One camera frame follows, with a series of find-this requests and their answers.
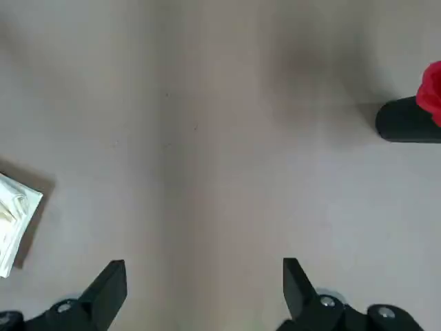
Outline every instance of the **red toy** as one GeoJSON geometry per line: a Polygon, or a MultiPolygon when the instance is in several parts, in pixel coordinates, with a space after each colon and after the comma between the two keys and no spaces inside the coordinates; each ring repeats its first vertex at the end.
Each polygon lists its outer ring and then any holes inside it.
{"type": "Polygon", "coordinates": [[[441,61],[432,63],[422,77],[416,103],[432,114],[432,120],[441,127],[441,61]]]}

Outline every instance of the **gray floor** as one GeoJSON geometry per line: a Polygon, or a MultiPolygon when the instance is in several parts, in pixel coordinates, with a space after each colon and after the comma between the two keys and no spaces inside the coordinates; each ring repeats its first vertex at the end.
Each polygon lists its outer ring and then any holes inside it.
{"type": "Polygon", "coordinates": [[[298,257],[356,308],[439,329],[440,146],[369,121],[441,59],[440,10],[2,1],[2,171],[48,199],[0,310],[31,317],[125,259],[112,330],[274,330],[298,257]]]}

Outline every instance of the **black plastic bracket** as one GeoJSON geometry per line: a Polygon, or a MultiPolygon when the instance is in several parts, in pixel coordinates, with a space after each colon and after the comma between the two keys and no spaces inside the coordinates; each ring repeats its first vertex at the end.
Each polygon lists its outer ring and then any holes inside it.
{"type": "Polygon", "coordinates": [[[393,305],[372,305],[367,314],[314,290],[297,259],[283,259],[283,294],[292,319],[278,331],[421,331],[413,317],[393,305]]]}
{"type": "Polygon", "coordinates": [[[112,261],[78,299],[58,302],[28,321],[21,312],[0,312],[0,331],[106,331],[126,297],[125,263],[112,261]]]}

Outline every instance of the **black object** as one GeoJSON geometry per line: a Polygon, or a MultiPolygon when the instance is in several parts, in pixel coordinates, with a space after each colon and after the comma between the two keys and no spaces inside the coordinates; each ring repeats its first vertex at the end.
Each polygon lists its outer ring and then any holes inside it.
{"type": "Polygon", "coordinates": [[[283,259],[283,294],[292,319],[278,331],[420,331],[403,309],[372,305],[367,314],[330,295],[319,295],[297,259],[283,259]]]}
{"type": "Polygon", "coordinates": [[[441,143],[441,128],[432,114],[423,110],[416,97],[386,103],[378,111],[376,128],[388,141],[400,143],[441,143]]]}
{"type": "Polygon", "coordinates": [[[58,302],[28,321],[17,311],[0,312],[0,331],[106,331],[126,296],[125,263],[112,261],[78,299],[58,302]]]}

